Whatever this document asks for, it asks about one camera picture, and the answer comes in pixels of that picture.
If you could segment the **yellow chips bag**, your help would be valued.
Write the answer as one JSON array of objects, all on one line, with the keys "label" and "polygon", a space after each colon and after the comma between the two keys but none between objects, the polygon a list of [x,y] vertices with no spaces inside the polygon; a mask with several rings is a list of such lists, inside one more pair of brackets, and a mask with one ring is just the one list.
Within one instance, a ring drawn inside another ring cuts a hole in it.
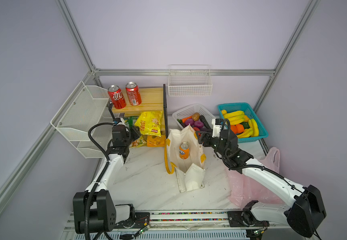
[{"label": "yellow chips bag", "polygon": [[142,112],[135,122],[142,135],[161,137],[163,111]]}]

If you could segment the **orange soda can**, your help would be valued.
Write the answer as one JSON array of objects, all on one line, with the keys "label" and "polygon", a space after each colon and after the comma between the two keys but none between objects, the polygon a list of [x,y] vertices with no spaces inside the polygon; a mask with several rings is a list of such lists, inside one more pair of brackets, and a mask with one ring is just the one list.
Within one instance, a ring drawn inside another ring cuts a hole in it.
[{"label": "orange soda can", "polygon": [[183,160],[189,157],[190,148],[187,142],[183,142],[179,146],[179,157]]}]

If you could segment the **white canvas tote bag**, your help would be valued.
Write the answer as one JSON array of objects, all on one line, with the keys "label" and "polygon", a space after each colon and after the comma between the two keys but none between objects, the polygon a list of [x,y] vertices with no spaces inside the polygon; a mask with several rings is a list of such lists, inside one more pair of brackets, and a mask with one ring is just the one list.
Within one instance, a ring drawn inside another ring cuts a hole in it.
[{"label": "white canvas tote bag", "polygon": [[[187,142],[190,148],[189,157],[179,157],[179,146]],[[169,130],[165,141],[165,167],[169,174],[175,174],[180,193],[204,188],[206,155],[203,146],[198,143],[196,131],[187,126],[182,130]]]}]

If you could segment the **pink plastic grocery bag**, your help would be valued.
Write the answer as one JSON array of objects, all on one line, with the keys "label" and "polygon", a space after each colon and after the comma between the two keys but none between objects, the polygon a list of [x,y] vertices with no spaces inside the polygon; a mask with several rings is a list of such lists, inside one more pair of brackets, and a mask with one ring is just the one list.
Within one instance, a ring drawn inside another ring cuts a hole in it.
[{"label": "pink plastic grocery bag", "polygon": [[[280,167],[280,150],[272,147],[266,157],[259,161],[265,167],[278,173]],[[242,175],[237,171],[230,171],[228,168],[225,171],[231,190],[228,200],[238,208],[243,209],[249,202],[254,200],[266,204],[284,203],[276,194],[254,179]]]}]

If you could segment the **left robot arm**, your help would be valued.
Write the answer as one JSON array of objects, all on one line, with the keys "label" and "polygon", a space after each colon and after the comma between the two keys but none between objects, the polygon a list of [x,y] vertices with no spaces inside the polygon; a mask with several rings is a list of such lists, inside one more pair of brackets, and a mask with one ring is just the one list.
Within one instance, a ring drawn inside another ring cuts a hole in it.
[{"label": "left robot arm", "polygon": [[132,204],[115,205],[109,192],[115,175],[123,167],[129,155],[131,142],[140,136],[137,128],[129,128],[120,118],[110,123],[112,138],[104,149],[92,136],[92,131],[103,123],[94,125],[88,130],[88,137],[104,154],[103,162],[93,182],[83,192],[73,197],[75,232],[83,234],[90,240],[91,234],[98,239],[101,234],[107,235],[115,227],[132,227],[136,220]]}]

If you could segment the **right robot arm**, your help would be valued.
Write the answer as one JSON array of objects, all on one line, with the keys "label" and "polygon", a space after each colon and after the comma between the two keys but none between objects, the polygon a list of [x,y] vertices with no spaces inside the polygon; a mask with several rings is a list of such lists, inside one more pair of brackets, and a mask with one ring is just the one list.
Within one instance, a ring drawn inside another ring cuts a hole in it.
[{"label": "right robot arm", "polygon": [[245,175],[277,195],[284,203],[265,204],[249,202],[242,210],[239,222],[247,227],[274,222],[290,226],[299,235],[318,237],[317,228],[326,218],[320,190],[310,185],[304,187],[265,167],[253,155],[238,147],[237,137],[231,130],[221,130],[217,137],[210,132],[197,131],[198,142],[213,148],[216,156],[230,171]]}]

